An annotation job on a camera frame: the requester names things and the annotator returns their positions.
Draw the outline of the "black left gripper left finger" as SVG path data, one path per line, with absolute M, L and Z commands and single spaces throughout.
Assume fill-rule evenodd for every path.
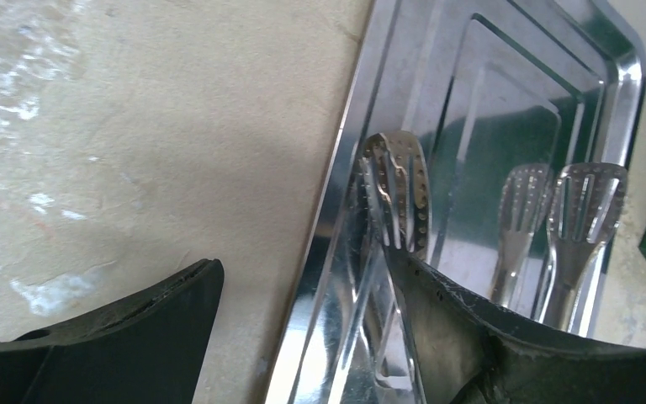
M 190 403 L 225 272 L 200 260 L 70 320 L 0 341 L 0 403 Z

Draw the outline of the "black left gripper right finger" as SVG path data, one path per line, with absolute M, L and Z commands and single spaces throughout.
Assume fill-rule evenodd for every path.
M 646 348 L 530 320 L 405 251 L 386 258 L 426 402 L 646 403 Z

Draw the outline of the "silver metal tongs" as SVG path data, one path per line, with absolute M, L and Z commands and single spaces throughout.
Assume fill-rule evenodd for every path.
M 341 257 L 352 306 L 331 396 L 341 403 L 423 403 L 408 305 L 395 271 L 426 259 L 428 175 L 417 137 L 378 133 L 359 148 L 349 180 Z

